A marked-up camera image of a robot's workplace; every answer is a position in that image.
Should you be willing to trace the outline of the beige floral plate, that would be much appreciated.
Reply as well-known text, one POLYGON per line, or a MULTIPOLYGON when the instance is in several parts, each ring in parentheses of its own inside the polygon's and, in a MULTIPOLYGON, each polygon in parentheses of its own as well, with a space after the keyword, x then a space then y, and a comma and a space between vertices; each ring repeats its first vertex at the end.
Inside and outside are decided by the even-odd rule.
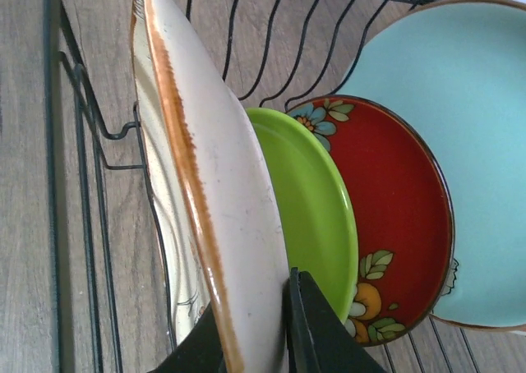
POLYGON ((247 113, 174 0, 133 0, 141 120, 189 224, 229 372, 288 370, 288 260, 274 190, 247 113))

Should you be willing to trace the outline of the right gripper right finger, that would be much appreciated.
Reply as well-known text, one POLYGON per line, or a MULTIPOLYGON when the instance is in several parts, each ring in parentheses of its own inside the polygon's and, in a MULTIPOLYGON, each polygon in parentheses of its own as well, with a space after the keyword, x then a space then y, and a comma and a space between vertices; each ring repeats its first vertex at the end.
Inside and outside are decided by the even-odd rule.
POLYGON ((286 285, 290 372, 383 372, 344 328, 307 271, 291 269, 286 285))

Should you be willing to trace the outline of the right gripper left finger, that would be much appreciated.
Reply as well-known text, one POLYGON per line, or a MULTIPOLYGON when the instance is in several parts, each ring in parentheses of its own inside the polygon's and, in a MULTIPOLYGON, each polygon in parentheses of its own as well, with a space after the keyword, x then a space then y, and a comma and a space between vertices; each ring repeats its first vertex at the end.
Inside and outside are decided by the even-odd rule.
POLYGON ((158 366, 159 373, 226 372, 218 330, 211 305, 189 335, 158 366))

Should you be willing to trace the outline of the light blue plate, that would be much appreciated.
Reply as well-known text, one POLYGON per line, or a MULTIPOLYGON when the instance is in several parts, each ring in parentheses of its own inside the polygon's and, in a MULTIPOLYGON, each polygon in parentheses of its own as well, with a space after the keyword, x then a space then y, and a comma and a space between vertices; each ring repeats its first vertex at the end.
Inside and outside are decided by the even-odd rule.
POLYGON ((408 122, 454 206, 454 277, 435 316, 525 323, 525 6, 443 0, 374 36, 341 88, 408 122))

